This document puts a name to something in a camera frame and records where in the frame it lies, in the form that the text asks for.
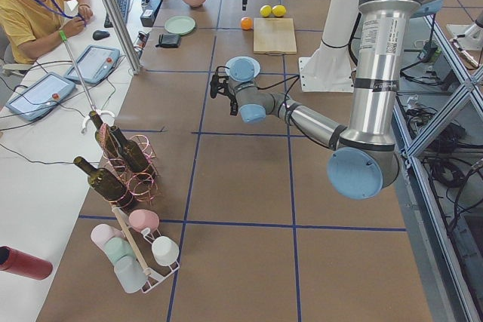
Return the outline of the yellow lemon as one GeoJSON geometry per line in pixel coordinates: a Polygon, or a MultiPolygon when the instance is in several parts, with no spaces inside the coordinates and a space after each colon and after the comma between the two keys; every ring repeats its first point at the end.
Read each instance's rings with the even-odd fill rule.
{"type": "Polygon", "coordinates": [[[263,5],[260,8],[260,16],[263,18],[267,18],[272,14],[272,7],[270,5],[263,5]]]}
{"type": "Polygon", "coordinates": [[[275,5],[272,7],[272,15],[274,17],[284,17],[287,13],[284,5],[275,5]]]}

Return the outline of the lower yellow lemon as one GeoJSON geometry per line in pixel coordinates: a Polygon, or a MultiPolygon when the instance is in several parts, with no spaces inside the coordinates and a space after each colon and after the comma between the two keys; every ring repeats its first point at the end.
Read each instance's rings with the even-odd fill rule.
{"type": "Polygon", "coordinates": [[[272,7],[270,5],[263,5],[260,8],[260,16],[263,18],[267,18],[272,14],[272,7]]]}

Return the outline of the dark wine bottle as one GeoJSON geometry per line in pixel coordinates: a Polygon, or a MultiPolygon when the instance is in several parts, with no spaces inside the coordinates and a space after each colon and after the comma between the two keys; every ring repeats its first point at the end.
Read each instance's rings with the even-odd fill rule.
{"type": "Polygon", "coordinates": [[[82,156],[77,156],[73,163],[88,176],[88,184],[112,206],[130,212],[138,200],[111,171],[104,167],[96,168],[82,156]]]}
{"type": "Polygon", "coordinates": [[[144,173],[144,179],[147,178],[147,175],[155,177],[154,168],[138,144],[133,140],[127,139],[115,125],[110,127],[110,132],[118,143],[118,153],[124,159],[130,171],[133,173],[144,173]]]}
{"type": "Polygon", "coordinates": [[[100,145],[100,148],[103,150],[104,155],[107,158],[117,158],[119,156],[118,143],[111,134],[109,125],[103,122],[101,117],[95,111],[90,111],[88,115],[96,127],[94,137],[100,145]]]}

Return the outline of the black keyboard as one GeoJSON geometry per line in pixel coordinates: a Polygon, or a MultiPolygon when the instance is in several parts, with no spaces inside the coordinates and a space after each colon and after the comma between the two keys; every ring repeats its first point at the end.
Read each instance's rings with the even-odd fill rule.
{"type": "MultiPolygon", "coordinates": [[[[119,12],[121,14],[121,18],[124,21],[124,23],[128,22],[128,15],[130,12],[131,8],[131,0],[115,0],[116,4],[118,6],[119,12]]],[[[112,28],[113,24],[109,18],[109,15],[106,14],[104,24],[104,28],[112,28]]]]}

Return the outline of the black computer mouse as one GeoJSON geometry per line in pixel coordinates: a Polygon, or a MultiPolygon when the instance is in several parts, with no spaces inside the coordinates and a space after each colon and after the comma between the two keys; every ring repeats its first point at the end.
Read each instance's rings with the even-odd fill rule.
{"type": "Polygon", "coordinates": [[[99,41],[108,37],[110,37],[109,31],[102,29],[95,30],[92,34],[92,39],[95,41],[99,41]]]}

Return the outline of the folded grey cloth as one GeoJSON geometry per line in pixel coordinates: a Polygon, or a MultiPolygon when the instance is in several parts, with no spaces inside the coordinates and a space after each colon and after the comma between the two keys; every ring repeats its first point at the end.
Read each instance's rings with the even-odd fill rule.
{"type": "Polygon", "coordinates": [[[178,48],[181,43],[181,36],[178,34],[164,33],[158,37],[157,48],[178,48]]]}

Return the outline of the white cup rack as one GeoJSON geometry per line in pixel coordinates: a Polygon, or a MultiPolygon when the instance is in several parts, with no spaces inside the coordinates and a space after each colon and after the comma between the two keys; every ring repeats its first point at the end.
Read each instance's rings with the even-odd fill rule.
{"type": "Polygon", "coordinates": [[[152,242],[162,235],[159,230],[151,232],[148,228],[141,232],[135,231],[129,224],[128,215],[126,215],[121,208],[113,207],[114,214],[121,231],[124,234],[124,239],[131,245],[134,251],[134,259],[140,263],[144,274],[147,276],[147,282],[143,288],[137,292],[149,293],[158,285],[163,284],[169,278],[172,278],[180,269],[180,263],[177,261],[173,265],[161,266],[159,265],[152,254],[152,242]]]}

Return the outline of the teach pendant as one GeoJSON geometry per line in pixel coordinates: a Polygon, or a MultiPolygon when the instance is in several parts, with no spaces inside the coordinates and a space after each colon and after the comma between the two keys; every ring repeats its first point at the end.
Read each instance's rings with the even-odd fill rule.
{"type": "Polygon", "coordinates": [[[36,121],[57,107],[74,89],[74,82],[49,72],[8,101],[6,107],[26,121],[36,121]]]}
{"type": "Polygon", "coordinates": [[[113,69],[120,57],[120,50],[89,45],[76,60],[86,84],[99,84],[113,69]]]}

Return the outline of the dark wine bottle upper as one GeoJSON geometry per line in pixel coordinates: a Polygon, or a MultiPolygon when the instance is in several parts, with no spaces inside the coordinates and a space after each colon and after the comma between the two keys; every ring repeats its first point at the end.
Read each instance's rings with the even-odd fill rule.
{"type": "Polygon", "coordinates": [[[144,179],[147,178],[147,175],[155,177],[154,168],[138,144],[133,140],[127,139],[115,125],[110,127],[110,132],[118,143],[118,153],[124,159],[130,171],[133,173],[144,173],[144,179]]]}

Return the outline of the aluminium frame post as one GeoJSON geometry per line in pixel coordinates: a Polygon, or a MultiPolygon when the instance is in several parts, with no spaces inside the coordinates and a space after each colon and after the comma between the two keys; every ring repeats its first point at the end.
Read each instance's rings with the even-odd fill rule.
{"type": "Polygon", "coordinates": [[[128,29],[121,18],[118,6],[115,0],[102,0],[106,8],[106,12],[112,21],[115,33],[118,37],[122,50],[128,60],[131,71],[134,75],[138,75],[141,70],[141,65],[134,46],[131,43],[131,38],[128,29]]]}

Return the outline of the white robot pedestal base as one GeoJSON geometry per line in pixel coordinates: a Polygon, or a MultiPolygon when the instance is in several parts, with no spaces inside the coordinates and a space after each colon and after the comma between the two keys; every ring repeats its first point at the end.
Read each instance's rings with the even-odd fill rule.
{"type": "Polygon", "coordinates": [[[321,43],[311,57],[299,59],[304,92],[352,92],[349,41],[358,0],[331,0],[321,43]]]}

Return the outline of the bamboo cutting board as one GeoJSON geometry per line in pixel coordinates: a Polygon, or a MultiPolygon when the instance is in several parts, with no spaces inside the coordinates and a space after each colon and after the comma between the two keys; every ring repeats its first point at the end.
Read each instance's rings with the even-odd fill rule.
{"type": "Polygon", "coordinates": [[[255,18],[255,54],[296,54],[297,44],[292,18],[255,18]]]}

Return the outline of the red thermos bottle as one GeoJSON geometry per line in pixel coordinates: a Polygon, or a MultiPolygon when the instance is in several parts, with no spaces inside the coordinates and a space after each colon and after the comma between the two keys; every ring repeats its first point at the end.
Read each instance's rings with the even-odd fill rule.
{"type": "Polygon", "coordinates": [[[47,260],[1,246],[1,271],[40,281],[51,274],[53,266],[47,260]]]}

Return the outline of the upper yellow lemon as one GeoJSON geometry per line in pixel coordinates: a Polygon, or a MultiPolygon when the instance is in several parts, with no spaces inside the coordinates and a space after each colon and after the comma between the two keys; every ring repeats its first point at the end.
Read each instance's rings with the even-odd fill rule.
{"type": "Polygon", "coordinates": [[[284,17],[287,13],[284,5],[275,5],[272,7],[272,15],[274,17],[284,17]]]}

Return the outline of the mint green cup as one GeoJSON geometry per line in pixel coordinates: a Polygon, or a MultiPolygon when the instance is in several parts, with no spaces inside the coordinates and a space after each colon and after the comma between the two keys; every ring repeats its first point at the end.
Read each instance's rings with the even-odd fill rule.
{"type": "Polygon", "coordinates": [[[124,256],[135,257],[131,245],[123,238],[114,237],[104,244],[103,248],[108,260],[114,265],[124,256]]]}

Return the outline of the light green plate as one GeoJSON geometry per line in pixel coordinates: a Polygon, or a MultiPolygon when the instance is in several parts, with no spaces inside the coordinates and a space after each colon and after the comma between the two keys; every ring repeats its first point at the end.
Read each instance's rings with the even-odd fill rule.
{"type": "Polygon", "coordinates": [[[189,16],[174,16],[165,21],[165,30],[171,34],[188,35],[196,28],[196,22],[189,16]]]}

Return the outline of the light blue plate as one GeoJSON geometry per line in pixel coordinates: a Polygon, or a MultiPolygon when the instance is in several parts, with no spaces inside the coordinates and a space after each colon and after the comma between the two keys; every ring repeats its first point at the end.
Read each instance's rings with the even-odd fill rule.
{"type": "Polygon", "coordinates": [[[225,64],[225,67],[226,67],[225,73],[227,75],[230,75],[231,68],[237,60],[247,60],[247,61],[251,62],[253,67],[254,67],[254,76],[257,77],[259,75],[260,70],[261,70],[259,62],[256,59],[254,59],[253,57],[247,57],[247,56],[238,56],[238,57],[233,57],[233,58],[229,59],[225,64]]]}

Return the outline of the white cup right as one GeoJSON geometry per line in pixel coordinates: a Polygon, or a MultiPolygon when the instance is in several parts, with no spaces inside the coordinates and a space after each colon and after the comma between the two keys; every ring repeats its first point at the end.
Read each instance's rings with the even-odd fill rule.
{"type": "Polygon", "coordinates": [[[169,237],[161,236],[152,242],[152,254],[161,266],[173,265],[179,256],[178,245],[169,237]]]}

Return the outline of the orange fruit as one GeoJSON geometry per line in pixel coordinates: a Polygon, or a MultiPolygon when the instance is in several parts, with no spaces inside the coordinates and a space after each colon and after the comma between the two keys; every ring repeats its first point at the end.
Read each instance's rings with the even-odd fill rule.
{"type": "Polygon", "coordinates": [[[242,30],[251,30],[253,28],[253,20],[251,17],[243,17],[240,19],[240,27],[242,30]]]}

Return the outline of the dark wine bottle lower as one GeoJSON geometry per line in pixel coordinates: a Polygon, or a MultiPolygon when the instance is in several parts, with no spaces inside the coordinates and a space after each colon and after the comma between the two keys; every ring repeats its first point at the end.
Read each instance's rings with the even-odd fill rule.
{"type": "Polygon", "coordinates": [[[82,156],[77,156],[73,163],[88,176],[88,184],[112,206],[130,212],[138,200],[111,171],[104,167],[96,168],[82,156]]]}

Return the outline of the person in yellow shirt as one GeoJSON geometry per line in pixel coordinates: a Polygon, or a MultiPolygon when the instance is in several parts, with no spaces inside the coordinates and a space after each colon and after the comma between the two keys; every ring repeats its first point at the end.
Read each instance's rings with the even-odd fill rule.
{"type": "Polygon", "coordinates": [[[91,0],[1,0],[1,27],[16,63],[32,64],[93,17],[91,0]]]}

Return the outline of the reacher grabber stick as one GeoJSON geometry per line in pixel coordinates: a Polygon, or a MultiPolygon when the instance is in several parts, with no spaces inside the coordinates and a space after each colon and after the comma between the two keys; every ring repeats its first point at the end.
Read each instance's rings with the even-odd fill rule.
{"type": "Polygon", "coordinates": [[[69,46],[69,42],[68,42],[68,39],[67,39],[67,37],[66,37],[65,32],[64,32],[63,30],[60,30],[60,31],[59,31],[59,34],[60,34],[60,38],[61,38],[61,40],[63,41],[63,44],[65,45],[65,48],[66,48],[66,50],[67,50],[67,53],[68,53],[68,55],[69,55],[69,57],[70,57],[70,59],[71,59],[71,61],[72,61],[72,65],[71,65],[71,67],[68,69],[68,71],[67,71],[67,72],[65,73],[65,75],[64,75],[64,76],[65,76],[65,78],[67,78],[67,79],[69,79],[69,80],[71,80],[71,81],[78,82],[78,83],[79,83],[79,84],[80,84],[80,85],[83,87],[84,92],[85,92],[85,95],[86,95],[86,97],[87,97],[87,99],[88,99],[88,102],[89,102],[89,104],[90,104],[90,107],[91,107],[91,110],[92,110],[92,111],[97,112],[97,113],[98,113],[98,115],[110,115],[111,117],[114,117],[114,113],[113,113],[113,112],[108,111],[108,110],[102,110],[102,109],[99,109],[99,108],[98,108],[98,107],[95,105],[95,103],[94,103],[94,101],[92,100],[91,95],[90,95],[90,93],[89,93],[89,90],[88,90],[88,84],[86,84],[86,83],[85,83],[85,81],[84,81],[84,79],[83,79],[83,77],[82,77],[82,74],[81,74],[81,72],[80,72],[80,70],[79,70],[78,66],[76,65],[76,60],[77,60],[78,58],[77,58],[76,60],[74,59],[74,55],[73,55],[73,53],[72,53],[72,51],[71,51],[71,48],[70,48],[70,46],[69,46]]]}

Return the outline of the far teach pendant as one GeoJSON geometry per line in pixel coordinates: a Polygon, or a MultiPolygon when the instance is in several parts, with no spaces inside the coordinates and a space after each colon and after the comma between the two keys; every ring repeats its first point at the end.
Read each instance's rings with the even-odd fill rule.
{"type": "Polygon", "coordinates": [[[120,57],[120,50],[89,45],[76,60],[86,84],[99,84],[113,69],[120,57]]]}

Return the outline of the pink cup top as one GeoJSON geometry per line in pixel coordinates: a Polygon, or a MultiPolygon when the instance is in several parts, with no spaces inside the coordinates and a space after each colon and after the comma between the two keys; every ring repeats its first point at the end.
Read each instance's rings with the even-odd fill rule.
{"type": "Polygon", "coordinates": [[[130,226],[137,232],[141,232],[146,228],[153,232],[158,229],[160,223],[158,214],[147,209],[132,211],[128,220],[130,226]]]}

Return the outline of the pale pink cup left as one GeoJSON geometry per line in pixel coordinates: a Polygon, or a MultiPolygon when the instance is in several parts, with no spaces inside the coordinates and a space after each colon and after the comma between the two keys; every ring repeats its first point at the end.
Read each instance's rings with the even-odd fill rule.
{"type": "Polygon", "coordinates": [[[105,244],[111,239],[124,237],[122,231],[107,224],[96,225],[91,231],[91,241],[102,251],[104,251],[105,244]]]}

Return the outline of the grey blue cup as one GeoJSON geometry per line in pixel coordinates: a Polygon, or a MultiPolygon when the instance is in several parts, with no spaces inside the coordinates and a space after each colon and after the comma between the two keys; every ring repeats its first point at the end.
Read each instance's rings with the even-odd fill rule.
{"type": "Polygon", "coordinates": [[[135,293],[147,282],[140,263],[132,256],[123,256],[114,264],[114,273],[126,293],[135,293]]]}

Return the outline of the near teach pendant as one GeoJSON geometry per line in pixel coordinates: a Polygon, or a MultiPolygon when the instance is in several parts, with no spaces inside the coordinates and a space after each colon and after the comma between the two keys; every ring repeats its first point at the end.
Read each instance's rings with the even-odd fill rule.
{"type": "Polygon", "coordinates": [[[36,121],[57,107],[74,89],[74,82],[49,72],[8,101],[6,107],[26,121],[36,121]]]}

